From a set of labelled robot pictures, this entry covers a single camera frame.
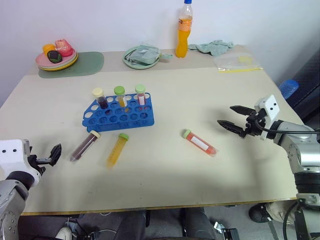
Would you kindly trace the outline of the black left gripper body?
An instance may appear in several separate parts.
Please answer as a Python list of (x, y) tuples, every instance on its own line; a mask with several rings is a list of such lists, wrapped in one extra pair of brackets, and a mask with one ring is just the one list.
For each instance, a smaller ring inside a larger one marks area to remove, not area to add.
[(46, 171), (46, 168), (41, 165), (49, 164), (51, 162), (51, 156), (45, 158), (38, 158), (35, 154), (31, 154), (32, 146), (29, 147), (29, 156), (27, 157), (27, 161), (30, 166), (37, 170), (39, 174), (42, 176)]

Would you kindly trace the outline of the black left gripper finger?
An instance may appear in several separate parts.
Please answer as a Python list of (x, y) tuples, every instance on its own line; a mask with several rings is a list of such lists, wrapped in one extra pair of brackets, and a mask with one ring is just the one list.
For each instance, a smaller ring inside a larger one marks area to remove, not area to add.
[(61, 154), (62, 154), (62, 145), (59, 143), (52, 148), (50, 152), (50, 156), (48, 158), (48, 164), (51, 166), (54, 166), (59, 160)]

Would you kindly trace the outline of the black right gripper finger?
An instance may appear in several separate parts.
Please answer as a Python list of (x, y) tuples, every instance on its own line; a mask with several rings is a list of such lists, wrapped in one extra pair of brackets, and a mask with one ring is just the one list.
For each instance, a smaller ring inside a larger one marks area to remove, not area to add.
[(231, 110), (233, 110), (234, 112), (244, 115), (244, 116), (251, 116), (251, 115), (255, 115), (256, 111), (252, 108), (249, 107), (245, 107), (245, 106), (241, 106), (241, 105), (233, 105), (229, 107)]
[(243, 128), (235, 125), (233, 122), (227, 120), (217, 120), (217, 122), (224, 129), (238, 135), (239, 137), (243, 136)]

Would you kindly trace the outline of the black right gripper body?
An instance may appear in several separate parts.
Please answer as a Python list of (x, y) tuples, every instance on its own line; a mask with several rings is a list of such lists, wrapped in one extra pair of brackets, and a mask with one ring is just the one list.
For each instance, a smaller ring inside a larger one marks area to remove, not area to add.
[(264, 127), (266, 116), (267, 113), (265, 110), (260, 110), (259, 112), (255, 112), (255, 114), (248, 116), (246, 118), (245, 129), (243, 129), (243, 136), (240, 137), (244, 138), (246, 135), (260, 136), (262, 134), (262, 130), (258, 127), (258, 124), (262, 124)]

